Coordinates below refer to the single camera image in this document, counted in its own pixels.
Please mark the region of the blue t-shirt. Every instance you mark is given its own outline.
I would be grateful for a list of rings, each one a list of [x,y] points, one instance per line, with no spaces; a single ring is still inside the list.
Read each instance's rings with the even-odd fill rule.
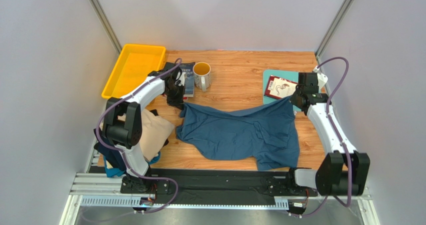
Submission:
[[[300,156],[296,116],[289,98],[236,111],[186,103],[176,137],[207,159],[256,160],[259,171],[295,168]]]

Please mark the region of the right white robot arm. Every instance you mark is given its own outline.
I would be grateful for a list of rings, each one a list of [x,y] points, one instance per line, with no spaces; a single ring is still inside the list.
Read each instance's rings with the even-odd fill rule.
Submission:
[[[321,73],[300,72],[290,97],[313,124],[325,154],[318,169],[290,169],[291,179],[295,186],[315,189],[323,196],[361,196],[371,160],[352,145],[337,122],[329,96],[320,92],[325,81]]]

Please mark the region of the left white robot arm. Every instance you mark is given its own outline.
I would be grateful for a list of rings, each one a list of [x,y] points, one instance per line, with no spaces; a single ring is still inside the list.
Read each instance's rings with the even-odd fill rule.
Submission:
[[[150,166],[139,147],[143,133],[142,110],[160,95],[166,96],[167,104],[184,108],[185,84],[177,84],[182,59],[173,66],[152,71],[146,80],[121,98],[111,97],[95,128],[95,136],[104,147],[121,155],[126,173],[142,180],[149,180]]]

